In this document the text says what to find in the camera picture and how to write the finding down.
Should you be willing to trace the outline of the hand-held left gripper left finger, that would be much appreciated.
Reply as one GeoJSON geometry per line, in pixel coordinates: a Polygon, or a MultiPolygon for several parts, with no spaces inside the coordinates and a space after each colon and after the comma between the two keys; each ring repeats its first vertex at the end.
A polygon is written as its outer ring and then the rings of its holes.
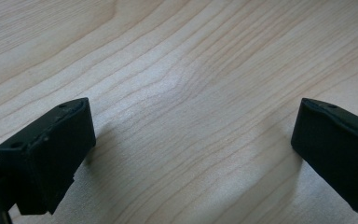
{"type": "Polygon", "coordinates": [[[0,144],[0,191],[6,209],[23,215],[54,213],[95,146],[90,103],[75,99],[53,107],[0,144]]]}

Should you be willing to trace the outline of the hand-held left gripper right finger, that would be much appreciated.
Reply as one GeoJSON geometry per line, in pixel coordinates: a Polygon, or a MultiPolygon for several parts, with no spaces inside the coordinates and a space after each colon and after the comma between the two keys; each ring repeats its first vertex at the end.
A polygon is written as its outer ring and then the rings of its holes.
{"type": "Polygon", "coordinates": [[[291,145],[358,212],[358,116],[337,105],[304,98],[291,145]]]}

